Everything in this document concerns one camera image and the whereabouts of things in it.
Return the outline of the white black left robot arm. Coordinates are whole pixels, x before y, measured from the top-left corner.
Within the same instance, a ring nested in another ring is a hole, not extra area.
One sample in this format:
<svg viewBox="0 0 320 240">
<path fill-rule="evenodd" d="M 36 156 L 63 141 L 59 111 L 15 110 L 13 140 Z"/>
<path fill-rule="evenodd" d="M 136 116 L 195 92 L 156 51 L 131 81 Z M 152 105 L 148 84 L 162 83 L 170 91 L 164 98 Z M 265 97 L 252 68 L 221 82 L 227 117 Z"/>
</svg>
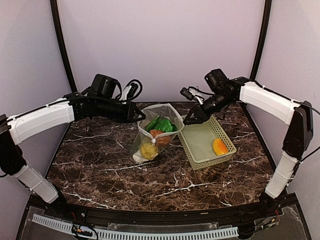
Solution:
<svg viewBox="0 0 320 240">
<path fill-rule="evenodd" d="M 60 189 L 48 181 L 24 158 L 21 145 L 55 127 L 96 117 L 120 124 L 144 120 L 145 114 L 135 99 L 143 84 L 130 80 L 125 87 L 110 76 L 96 74 L 91 86 L 72 92 L 57 100 L 29 110 L 0 117 L 0 169 L 2 177 L 12 176 L 36 194 L 60 218 L 67 218 L 71 208 Z"/>
</svg>

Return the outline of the brown potato toy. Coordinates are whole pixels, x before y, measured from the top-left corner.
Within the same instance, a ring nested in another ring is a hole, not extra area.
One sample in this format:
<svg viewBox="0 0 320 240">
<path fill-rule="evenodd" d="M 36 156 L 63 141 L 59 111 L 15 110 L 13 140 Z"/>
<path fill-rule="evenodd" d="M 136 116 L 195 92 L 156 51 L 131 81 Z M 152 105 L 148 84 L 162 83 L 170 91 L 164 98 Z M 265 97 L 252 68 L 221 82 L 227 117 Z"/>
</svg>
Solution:
<svg viewBox="0 0 320 240">
<path fill-rule="evenodd" d="M 163 134 L 164 131 L 152 129 L 149 131 L 149 133 L 155 138 L 156 136 Z M 171 142 L 171 137 L 169 135 L 158 137 L 155 140 L 155 144 L 160 147 L 167 146 L 170 144 L 170 142 Z"/>
</svg>

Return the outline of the yellow round bun toy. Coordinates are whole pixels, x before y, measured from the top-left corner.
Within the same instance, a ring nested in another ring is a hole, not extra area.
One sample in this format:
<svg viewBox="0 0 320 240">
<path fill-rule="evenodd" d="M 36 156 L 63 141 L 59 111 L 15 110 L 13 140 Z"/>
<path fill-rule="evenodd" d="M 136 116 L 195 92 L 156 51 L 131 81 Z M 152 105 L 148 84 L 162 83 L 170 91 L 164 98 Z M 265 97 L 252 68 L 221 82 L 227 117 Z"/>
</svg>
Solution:
<svg viewBox="0 0 320 240">
<path fill-rule="evenodd" d="M 158 155 L 158 148 L 152 143 L 143 143 L 140 147 L 141 156 L 147 160 L 153 160 Z"/>
</svg>

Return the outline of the clear zip top bag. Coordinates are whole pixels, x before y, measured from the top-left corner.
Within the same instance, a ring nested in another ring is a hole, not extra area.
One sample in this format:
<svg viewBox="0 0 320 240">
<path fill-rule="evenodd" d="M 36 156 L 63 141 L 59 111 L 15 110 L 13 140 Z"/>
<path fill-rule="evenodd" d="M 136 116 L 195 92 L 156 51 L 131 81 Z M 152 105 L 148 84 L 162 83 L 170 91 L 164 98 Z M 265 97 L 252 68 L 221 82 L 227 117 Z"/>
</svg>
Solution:
<svg viewBox="0 0 320 240">
<path fill-rule="evenodd" d="M 183 118 L 170 104 L 154 104 L 145 107 L 145 119 L 137 123 L 138 133 L 130 150 L 135 164 L 154 160 L 183 130 Z"/>
</svg>

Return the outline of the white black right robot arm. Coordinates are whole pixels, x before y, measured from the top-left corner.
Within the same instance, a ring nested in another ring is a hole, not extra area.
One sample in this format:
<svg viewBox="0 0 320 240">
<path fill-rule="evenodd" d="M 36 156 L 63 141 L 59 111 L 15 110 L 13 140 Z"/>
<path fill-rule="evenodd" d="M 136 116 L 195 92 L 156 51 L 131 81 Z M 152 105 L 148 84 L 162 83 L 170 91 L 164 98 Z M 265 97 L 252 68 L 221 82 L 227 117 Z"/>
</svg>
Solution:
<svg viewBox="0 0 320 240">
<path fill-rule="evenodd" d="M 211 93 L 191 108 L 183 120 L 185 125 L 202 124 L 229 104 L 241 102 L 272 115 L 286 126 L 280 160 L 255 205 L 255 213 L 266 217 L 279 205 L 283 192 L 306 159 L 304 154 L 314 136 L 313 107 L 308 101 L 288 98 L 252 79 L 229 79 L 220 68 L 211 70 L 204 79 Z"/>
</svg>

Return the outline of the green bok choy toy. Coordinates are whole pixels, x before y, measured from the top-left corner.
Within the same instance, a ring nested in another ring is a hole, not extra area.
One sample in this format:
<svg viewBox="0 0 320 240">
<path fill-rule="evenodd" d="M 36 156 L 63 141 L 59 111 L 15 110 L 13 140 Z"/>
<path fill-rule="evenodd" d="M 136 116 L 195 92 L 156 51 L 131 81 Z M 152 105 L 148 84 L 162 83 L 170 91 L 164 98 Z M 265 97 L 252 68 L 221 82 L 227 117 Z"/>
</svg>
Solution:
<svg viewBox="0 0 320 240">
<path fill-rule="evenodd" d="M 157 123 L 151 128 L 151 130 L 158 130 L 165 133 L 169 133 L 176 132 L 178 128 L 169 119 L 163 118 L 158 120 Z"/>
</svg>

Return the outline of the green cucumber toy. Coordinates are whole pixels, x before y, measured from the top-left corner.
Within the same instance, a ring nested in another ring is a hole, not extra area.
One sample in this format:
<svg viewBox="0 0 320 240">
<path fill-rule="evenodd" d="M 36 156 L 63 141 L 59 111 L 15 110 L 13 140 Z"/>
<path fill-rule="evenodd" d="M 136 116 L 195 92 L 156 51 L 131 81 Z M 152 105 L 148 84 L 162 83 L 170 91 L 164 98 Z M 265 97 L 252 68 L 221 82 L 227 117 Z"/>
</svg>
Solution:
<svg viewBox="0 0 320 240">
<path fill-rule="evenodd" d="M 158 123 L 159 119 L 160 119 L 160 116 L 158 115 L 158 116 L 155 117 L 152 121 L 150 121 L 150 122 L 145 126 L 144 129 L 145 129 L 147 132 L 149 132 L 150 130 L 152 130 L 152 129 L 156 126 L 156 124 Z"/>
</svg>

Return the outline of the beige plastic basket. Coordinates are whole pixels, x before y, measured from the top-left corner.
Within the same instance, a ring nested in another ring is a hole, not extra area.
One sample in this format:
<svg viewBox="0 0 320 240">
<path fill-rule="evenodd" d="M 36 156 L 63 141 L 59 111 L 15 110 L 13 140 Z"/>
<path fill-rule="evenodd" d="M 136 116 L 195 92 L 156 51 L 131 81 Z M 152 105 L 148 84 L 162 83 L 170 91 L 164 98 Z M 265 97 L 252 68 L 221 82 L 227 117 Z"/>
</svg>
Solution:
<svg viewBox="0 0 320 240">
<path fill-rule="evenodd" d="M 214 116 L 201 124 L 186 125 L 178 134 L 191 168 L 196 171 L 229 161 L 237 152 L 236 147 Z M 227 153 L 217 155 L 214 140 L 220 139 Z"/>
</svg>

